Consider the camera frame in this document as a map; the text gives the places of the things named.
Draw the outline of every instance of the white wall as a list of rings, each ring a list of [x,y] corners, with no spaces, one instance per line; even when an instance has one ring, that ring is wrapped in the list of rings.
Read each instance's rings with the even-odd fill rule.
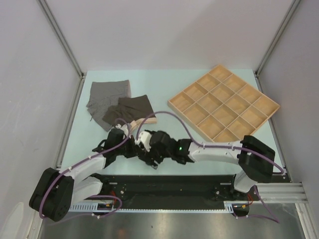
[[[36,0],[0,3],[0,231],[53,166],[79,79]]]
[[[257,68],[292,0],[48,0],[83,71]]]
[[[306,0],[260,76],[281,104],[274,121],[288,170],[302,181],[319,222],[319,1]]]

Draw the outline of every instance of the wooden grid box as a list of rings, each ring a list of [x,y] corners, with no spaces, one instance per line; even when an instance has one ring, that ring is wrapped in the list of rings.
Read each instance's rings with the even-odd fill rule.
[[[221,65],[170,99],[168,106],[213,142],[242,140],[280,107]]]

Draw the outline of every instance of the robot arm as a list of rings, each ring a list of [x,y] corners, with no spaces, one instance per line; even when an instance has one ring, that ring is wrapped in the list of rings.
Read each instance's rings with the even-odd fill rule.
[[[92,151],[103,152],[110,149],[122,142],[125,136],[123,130],[114,128],[110,131],[108,138]],[[237,194],[246,194],[257,182],[268,183],[271,181],[272,164],[253,154],[234,149],[234,147],[254,150],[272,161],[275,157],[271,148],[253,136],[245,136],[242,141],[236,142],[206,143],[203,148],[197,146],[190,139],[176,141],[163,131],[143,131],[137,140],[134,140],[131,136],[121,147],[92,158],[64,174],[50,191],[44,202],[42,212],[52,220],[59,221],[66,215],[71,205],[92,195],[100,194],[103,186],[107,183],[101,182],[95,173],[109,166],[118,155],[123,155],[126,158],[137,156],[154,169],[157,169],[164,158],[171,158],[180,164],[204,160],[237,164],[243,169],[234,176],[232,182],[233,191]],[[30,199],[30,207],[39,211],[45,192],[62,171],[52,168],[44,171]]]

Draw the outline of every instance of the gray cloth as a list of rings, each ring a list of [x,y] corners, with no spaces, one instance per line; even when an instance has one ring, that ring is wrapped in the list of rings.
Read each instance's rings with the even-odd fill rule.
[[[102,118],[110,106],[116,106],[121,97],[130,97],[130,81],[117,82],[92,82],[90,100],[86,107],[91,117],[105,131],[109,131],[112,126],[103,121]]]
[[[131,124],[131,130],[134,130],[151,113],[154,113],[147,95],[135,98],[119,98],[117,106],[110,106],[105,113],[103,120],[109,124],[115,125],[116,118],[122,118]],[[155,116],[151,116],[145,123],[156,123]]]

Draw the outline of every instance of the metal floor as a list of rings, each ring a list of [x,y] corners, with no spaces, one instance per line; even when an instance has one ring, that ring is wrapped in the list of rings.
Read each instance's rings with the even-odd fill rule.
[[[109,218],[82,216],[51,225],[45,221],[42,239],[305,239],[294,204],[269,205],[280,220],[248,218],[230,214],[116,213]],[[261,204],[250,214],[267,215]]]

